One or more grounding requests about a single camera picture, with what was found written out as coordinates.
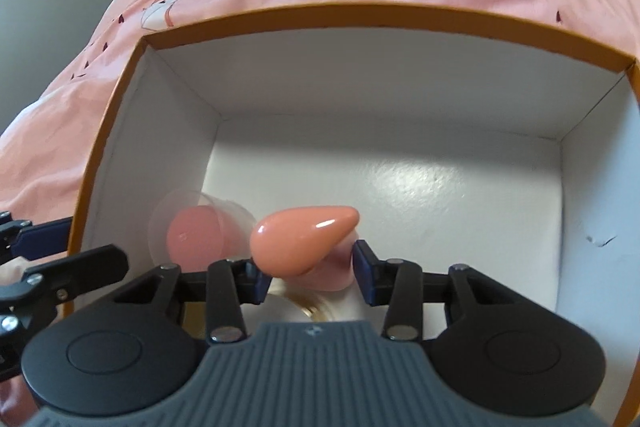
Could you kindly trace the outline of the person left hand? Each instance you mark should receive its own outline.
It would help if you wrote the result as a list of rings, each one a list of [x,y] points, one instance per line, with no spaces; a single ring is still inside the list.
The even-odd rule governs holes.
[[[16,258],[4,265],[0,265],[0,285],[9,286],[21,280],[29,262],[23,258]]]

